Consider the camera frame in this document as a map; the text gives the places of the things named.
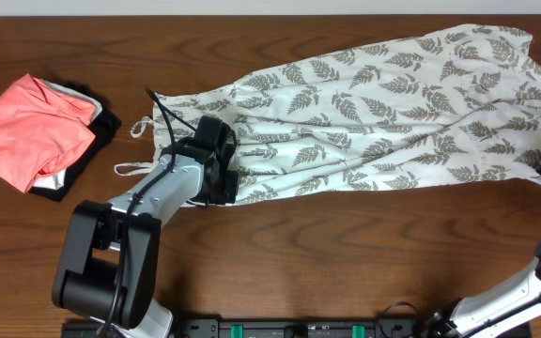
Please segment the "white fern print dress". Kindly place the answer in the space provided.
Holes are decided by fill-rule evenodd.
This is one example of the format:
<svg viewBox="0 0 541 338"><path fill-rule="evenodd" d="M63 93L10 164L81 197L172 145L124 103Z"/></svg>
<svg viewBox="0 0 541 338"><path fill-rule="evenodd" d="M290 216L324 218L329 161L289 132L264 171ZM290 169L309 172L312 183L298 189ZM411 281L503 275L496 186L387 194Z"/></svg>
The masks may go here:
<svg viewBox="0 0 541 338"><path fill-rule="evenodd" d="M206 115L236 133L236 201L475 181L541 185L541 66L532 36L463 24L252 72L199 94L160 95L133 137L154 149Z"/></svg>

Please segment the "pink garment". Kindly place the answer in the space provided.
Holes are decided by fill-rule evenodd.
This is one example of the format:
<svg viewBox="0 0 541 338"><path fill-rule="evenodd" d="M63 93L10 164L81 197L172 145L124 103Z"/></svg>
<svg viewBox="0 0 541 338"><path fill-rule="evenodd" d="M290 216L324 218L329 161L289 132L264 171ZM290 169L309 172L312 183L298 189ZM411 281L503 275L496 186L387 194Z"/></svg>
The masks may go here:
<svg viewBox="0 0 541 338"><path fill-rule="evenodd" d="M93 144L101 112L98 101L25 74L0 96L0 177L20 192L53 180Z"/></svg>

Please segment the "black garment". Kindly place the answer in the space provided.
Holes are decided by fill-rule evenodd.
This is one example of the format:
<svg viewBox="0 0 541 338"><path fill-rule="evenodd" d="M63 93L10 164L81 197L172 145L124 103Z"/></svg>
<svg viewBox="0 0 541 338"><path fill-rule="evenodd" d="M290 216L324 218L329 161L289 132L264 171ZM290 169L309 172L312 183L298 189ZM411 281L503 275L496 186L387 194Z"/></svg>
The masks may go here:
<svg viewBox="0 0 541 338"><path fill-rule="evenodd" d="M93 91L88 85L75 82L55 84L45 81L44 83L51 89L86 100L96 107L92 122L88 126L90 131L95 135L95 139L91 142L85 153L64 171L60 171L51 177L44 177L39 182L35 182L28 191L34 195L60 202L98 152L113 141L116 131L122 122L111 112L109 100Z"/></svg>

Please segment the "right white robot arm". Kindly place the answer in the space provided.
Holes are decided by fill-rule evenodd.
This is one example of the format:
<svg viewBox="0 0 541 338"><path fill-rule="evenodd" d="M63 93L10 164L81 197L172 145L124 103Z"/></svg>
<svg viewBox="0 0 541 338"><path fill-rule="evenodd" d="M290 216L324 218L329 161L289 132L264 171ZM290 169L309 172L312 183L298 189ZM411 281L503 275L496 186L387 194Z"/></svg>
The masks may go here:
<svg viewBox="0 0 541 338"><path fill-rule="evenodd" d="M417 326L415 337L498 337L541 316L541 240L531 263L489 290L458 300Z"/></svg>

